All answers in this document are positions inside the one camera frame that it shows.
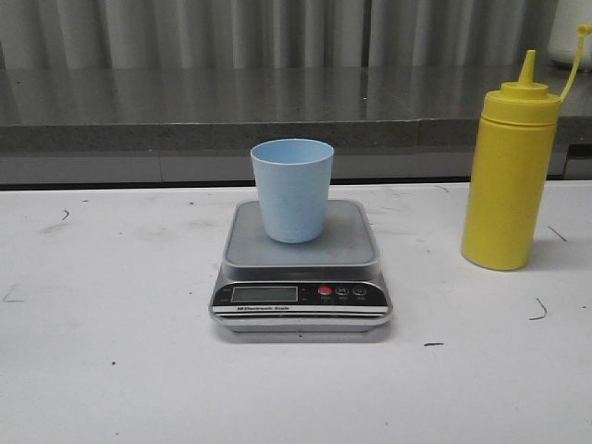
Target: red button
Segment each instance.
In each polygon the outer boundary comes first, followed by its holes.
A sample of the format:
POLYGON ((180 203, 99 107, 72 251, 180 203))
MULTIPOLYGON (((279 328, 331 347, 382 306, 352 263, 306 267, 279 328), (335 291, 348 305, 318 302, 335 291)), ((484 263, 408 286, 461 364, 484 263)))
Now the red button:
POLYGON ((318 288, 318 294, 322 294, 323 296, 328 296, 332 292, 333 292, 333 289, 331 289, 330 287, 319 287, 318 288))

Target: corrugated metal wall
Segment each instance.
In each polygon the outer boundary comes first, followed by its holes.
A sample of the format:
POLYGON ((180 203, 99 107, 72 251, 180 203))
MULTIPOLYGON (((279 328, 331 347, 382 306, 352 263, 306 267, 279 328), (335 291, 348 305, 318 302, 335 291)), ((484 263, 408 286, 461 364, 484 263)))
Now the corrugated metal wall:
POLYGON ((557 0, 0 0, 6 68, 502 65, 557 0))

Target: black control panel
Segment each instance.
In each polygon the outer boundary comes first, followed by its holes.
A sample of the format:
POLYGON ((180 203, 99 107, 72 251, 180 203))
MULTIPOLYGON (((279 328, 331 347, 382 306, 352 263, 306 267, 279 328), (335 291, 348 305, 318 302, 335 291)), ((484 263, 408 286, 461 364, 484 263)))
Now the black control panel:
POLYGON ((387 306, 385 293, 363 282, 237 282, 216 292, 214 306, 236 305, 387 306))

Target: scale button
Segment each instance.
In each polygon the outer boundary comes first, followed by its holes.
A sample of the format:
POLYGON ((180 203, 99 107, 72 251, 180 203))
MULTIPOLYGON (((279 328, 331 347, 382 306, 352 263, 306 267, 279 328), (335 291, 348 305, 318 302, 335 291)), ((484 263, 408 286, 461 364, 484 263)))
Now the scale button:
POLYGON ((336 287, 335 288, 335 292, 339 295, 339 296, 347 296, 350 293, 350 289, 348 289, 347 287, 336 287))
POLYGON ((366 295, 366 289, 364 287, 354 287, 353 290, 351 291, 353 294, 355 294, 356 296, 365 296, 366 295))
POLYGON ((328 287, 326 285, 318 288, 318 294, 321 294, 323 296, 328 296, 332 292, 333 292, 333 289, 331 289, 330 287, 328 287))

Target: white container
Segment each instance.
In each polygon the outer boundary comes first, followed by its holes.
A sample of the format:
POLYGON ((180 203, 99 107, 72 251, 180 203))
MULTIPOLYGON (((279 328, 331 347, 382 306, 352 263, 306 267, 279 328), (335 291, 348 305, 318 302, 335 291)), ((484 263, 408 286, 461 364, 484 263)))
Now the white container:
MULTIPOLYGON (((577 27, 592 22, 592 0, 559 0, 549 37, 549 58, 571 66, 577 48, 577 27)), ((592 39, 584 41, 580 69, 592 70, 592 39)))

